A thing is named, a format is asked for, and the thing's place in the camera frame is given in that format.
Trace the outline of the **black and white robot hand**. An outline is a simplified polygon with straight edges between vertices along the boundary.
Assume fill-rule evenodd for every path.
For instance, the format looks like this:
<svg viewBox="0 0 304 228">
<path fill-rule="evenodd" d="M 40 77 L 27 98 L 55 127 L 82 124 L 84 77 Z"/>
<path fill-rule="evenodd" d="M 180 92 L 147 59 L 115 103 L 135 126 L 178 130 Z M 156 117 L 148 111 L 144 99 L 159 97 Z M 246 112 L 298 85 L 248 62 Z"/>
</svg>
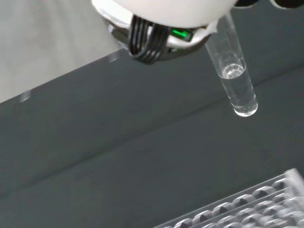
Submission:
<svg viewBox="0 0 304 228">
<path fill-rule="evenodd" d="M 151 65 L 203 46 L 238 43 L 230 11 L 255 0 L 94 0 L 109 33 L 136 61 Z"/>
</svg>

